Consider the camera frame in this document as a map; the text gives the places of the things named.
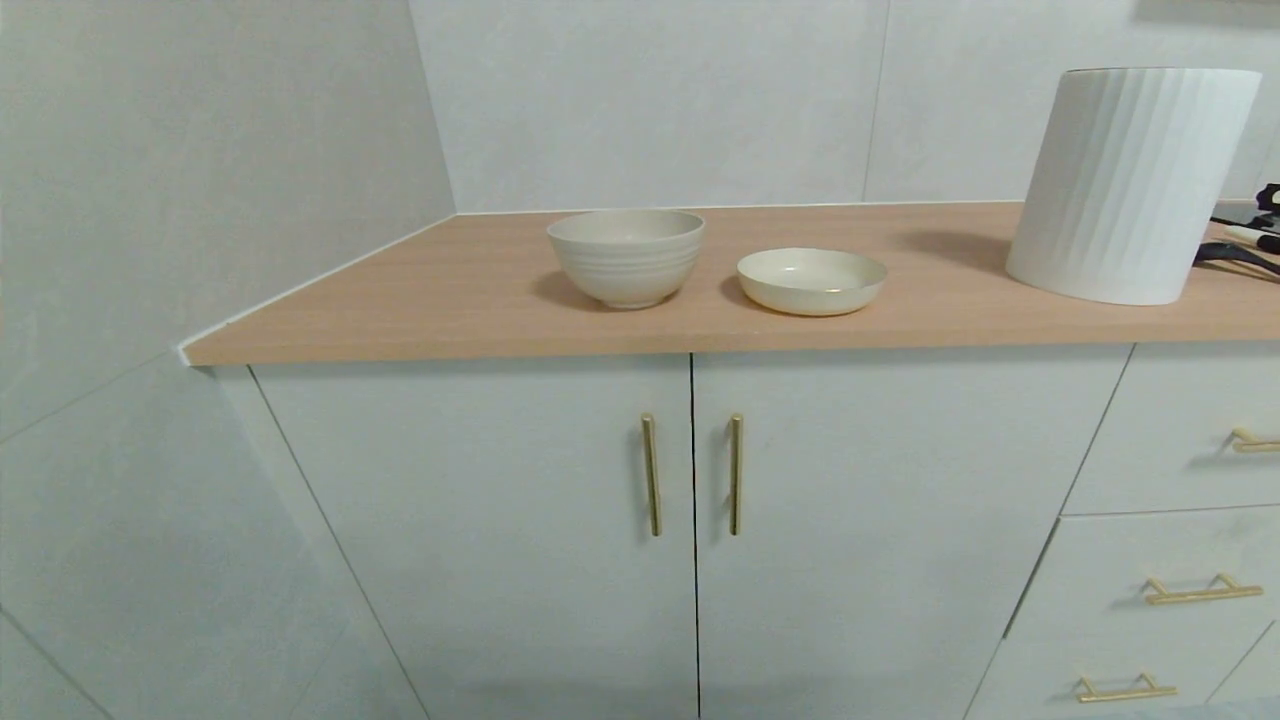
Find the gold handle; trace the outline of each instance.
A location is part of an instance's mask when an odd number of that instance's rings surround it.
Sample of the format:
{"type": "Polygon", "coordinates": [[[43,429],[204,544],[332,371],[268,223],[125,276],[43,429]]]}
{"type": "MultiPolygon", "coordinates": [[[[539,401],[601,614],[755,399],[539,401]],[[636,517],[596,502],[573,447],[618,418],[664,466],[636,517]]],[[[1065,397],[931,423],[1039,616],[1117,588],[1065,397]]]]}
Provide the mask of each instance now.
{"type": "Polygon", "coordinates": [[[1231,428],[1231,434],[1236,438],[1231,450],[1236,452],[1280,452],[1280,439],[1258,439],[1244,428],[1231,428]]]}
{"type": "Polygon", "coordinates": [[[742,415],[728,419],[732,454],[728,459],[728,534],[742,532],[742,415]]]}
{"type": "Polygon", "coordinates": [[[644,469],[649,478],[649,532],[662,536],[662,495],[658,492],[658,441],[653,437],[653,415],[640,415],[644,430],[644,469]]]}
{"type": "Polygon", "coordinates": [[[1171,694],[1178,694],[1178,688],[1172,685],[1157,685],[1156,679],[1152,678],[1149,673],[1143,673],[1139,676],[1144,683],[1147,683],[1147,687],[1143,689],[1100,693],[1098,688],[1094,688],[1093,683],[1082,675],[1080,684],[1084,685],[1084,689],[1088,692],[1075,696],[1075,700],[1080,702],[1115,702],[1117,700],[1146,700],[1149,697],[1169,697],[1171,694]]]}
{"type": "Polygon", "coordinates": [[[1147,605],[1208,602],[1211,600],[1231,600],[1236,597],[1256,597],[1262,594],[1262,588],[1260,585],[1242,585],[1235,582],[1235,578],[1228,575],[1226,573],[1219,573],[1213,578],[1213,582],[1222,583],[1226,587],[1207,591],[1169,592],[1165,583],[1161,583],[1156,578],[1147,578],[1147,584],[1151,585],[1151,589],[1156,591],[1155,594],[1146,596],[1147,605]]]}

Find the ribbed white container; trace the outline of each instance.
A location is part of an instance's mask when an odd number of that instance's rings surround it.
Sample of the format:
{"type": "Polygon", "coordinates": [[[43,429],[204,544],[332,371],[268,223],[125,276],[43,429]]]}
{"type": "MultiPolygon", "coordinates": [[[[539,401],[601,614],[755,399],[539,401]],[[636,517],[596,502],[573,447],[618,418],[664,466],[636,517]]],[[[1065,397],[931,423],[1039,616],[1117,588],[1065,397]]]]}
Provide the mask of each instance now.
{"type": "Polygon", "coordinates": [[[1179,68],[1065,73],[1009,274],[1101,302],[1178,300],[1261,79],[1179,68]]]}

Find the shallow dish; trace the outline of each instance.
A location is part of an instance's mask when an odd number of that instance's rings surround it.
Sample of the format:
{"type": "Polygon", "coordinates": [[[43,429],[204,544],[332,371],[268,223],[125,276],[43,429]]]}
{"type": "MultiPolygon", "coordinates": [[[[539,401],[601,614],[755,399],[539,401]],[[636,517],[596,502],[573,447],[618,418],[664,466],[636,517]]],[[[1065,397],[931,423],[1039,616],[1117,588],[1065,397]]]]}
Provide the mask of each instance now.
{"type": "Polygon", "coordinates": [[[737,263],[748,297],[791,315],[844,315],[870,304],[888,268],[861,255],[815,247],[753,252],[737,263]]]}
{"type": "Polygon", "coordinates": [[[685,284],[705,227],[681,210],[602,210],[553,223],[547,236],[579,290],[609,307],[636,310],[685,284]]]}

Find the cabinet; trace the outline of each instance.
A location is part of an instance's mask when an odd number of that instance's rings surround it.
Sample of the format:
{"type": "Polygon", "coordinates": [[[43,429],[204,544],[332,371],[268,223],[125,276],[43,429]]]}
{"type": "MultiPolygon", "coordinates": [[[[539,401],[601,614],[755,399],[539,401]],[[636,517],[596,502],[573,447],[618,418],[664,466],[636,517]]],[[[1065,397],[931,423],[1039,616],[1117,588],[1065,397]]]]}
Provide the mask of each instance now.
{"type": "Polygon", "coordinates": [[[1128,351],[695,356],[703,717],[959,720],[1128,351]]]}
{"type": "Polygon", "coordinates": [[[255,370],[431,720],[696,715],[687,355],[255,370]]]}
{"type": "MultiPolygon", "coordinates": [[[[1277,555],[1277,507],[1064,518],[969,720],[1207,702],[1276,614],[1277,555]],[[1169,691],[1128,693],[1151,689],[1142,673],[1169,691]],[[1082,678],[1111,701],[1082,703],[1082,678]]],[[[1245,671],[1238,692],[1275,692],[1260,675],[1245,671]]]]}
{"type": "Polygon", "coordinates": [[[1280,342],[1138,345],[1066,505],[1069,515],[1280,503],[1280,342]]]}
{"type": "MultiPolygon", "coordinates": [[[[1179,694],[1138,706],[1203,702],[1276,615],[1276,509],[1060,519],[1096,433],[1132,411],[1125,383],[1142,373],[1121,379],[1129,354],[256,377],[433,720],[961,720],[970,701],[986,720],[1124,708],[1080,705],[1082,676],[1105,693],[1146,671],[1179,694]],[[1219,573],[1267,594],[1142,598],[1148,577],[1181,592],[1219,573]]],[[[1134,468],[1149,492],[1161,473],[1170,492],[1188,487],[1158,461],[1134,468]]],[[[1267,684],[1238,676],[1236,697],[1267,684]]]]}

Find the drawer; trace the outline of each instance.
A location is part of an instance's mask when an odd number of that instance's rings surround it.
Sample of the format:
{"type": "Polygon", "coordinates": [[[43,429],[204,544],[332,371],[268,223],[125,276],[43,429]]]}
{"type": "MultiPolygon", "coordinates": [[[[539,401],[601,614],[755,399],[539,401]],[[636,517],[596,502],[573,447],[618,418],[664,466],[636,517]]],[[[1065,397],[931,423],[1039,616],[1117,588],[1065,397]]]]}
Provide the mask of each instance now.
{"type": "Polygon", "coordinates": [[[1280,507],[1062,518],[1010,635],[1167,633],[1224,623],[1267,623],[1280,600],[1280,507]],[[1226,592],[1217,575],[1258,585],[1226,592]],[[1194,602],[1152,605],[1153,578],[1170,593],[1213,591],[1194,602]]]}
{"type": "Polygon", "coordinates": [[[1280,452],[1234,450],[1238,427],[1280,441],[1280,342],[1139,345],[1064,512],[1280,503],[1280,452]]]}
{"type": "Polygon", "coordinates": [[[1000,644],[965,720],[1110,715],[1208,701],[1266,625],[1165,628],[1158,634],[1010,637],[1000,644]],[[1080,702],[1087,678],[1098,694],[1148,689],[1147,673],[1176,694],[1080,702]]]}
{"type": "Polygon", "coordinates": [[[1280,624],[1272,624],[1211,700],[1235,702],[1277,694],[1280,694],[1280,624]]]}

